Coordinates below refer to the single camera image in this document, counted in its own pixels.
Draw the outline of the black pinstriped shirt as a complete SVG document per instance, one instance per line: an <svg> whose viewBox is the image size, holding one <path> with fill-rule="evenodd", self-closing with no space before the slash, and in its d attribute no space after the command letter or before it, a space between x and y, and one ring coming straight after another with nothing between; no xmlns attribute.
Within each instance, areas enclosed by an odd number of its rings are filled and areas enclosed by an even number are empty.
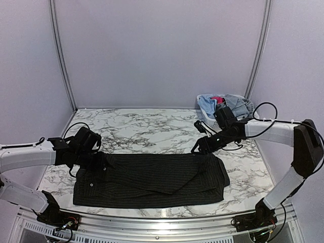
<svg viewBox="0 0 324 243"><path fill-rule="evenodd" d="M73 204L144 209L214 204L230 179L213 154L108 154L105 172L78 171Z"/></svg>

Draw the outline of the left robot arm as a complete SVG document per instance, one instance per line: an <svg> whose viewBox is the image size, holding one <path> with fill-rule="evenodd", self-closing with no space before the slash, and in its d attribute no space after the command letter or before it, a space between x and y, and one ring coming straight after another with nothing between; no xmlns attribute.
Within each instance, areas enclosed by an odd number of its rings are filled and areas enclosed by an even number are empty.
<svg viewBox="0 0 324 243"><path fill-rule="evenodd" d="M73 228L79 215L61 211L54 197L37 190L48 166L87 165L101 147L101 136L81 127L70 137L40 138L33 143L1 145L1 201L31 209L37 220Z"/></svg>

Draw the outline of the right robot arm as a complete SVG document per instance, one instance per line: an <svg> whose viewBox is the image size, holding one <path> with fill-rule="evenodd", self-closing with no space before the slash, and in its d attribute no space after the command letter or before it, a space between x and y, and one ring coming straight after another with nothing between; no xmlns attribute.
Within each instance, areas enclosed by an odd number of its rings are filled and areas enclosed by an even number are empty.
<svg viewBox="0 0 324 243"><path fill-rule="evenodd" d="M280 120L275 118L257 118L255 116L238 119L229 107L219 109L216 121L220 131L215 131L204 121L196 121L194 126L206 136L199 138L191 152L209 154L225 148L228 144L242 140L255 140L257 145L269 145L273 151L263 147L262 156L278 158L266 166L271 173L281 173L275 186L255 205L253 213L237 215L233 218L236 231L253 230L277 222L275 209L291 198L303 186L304 182L323 167L323 137L313 120Z"/></svg>

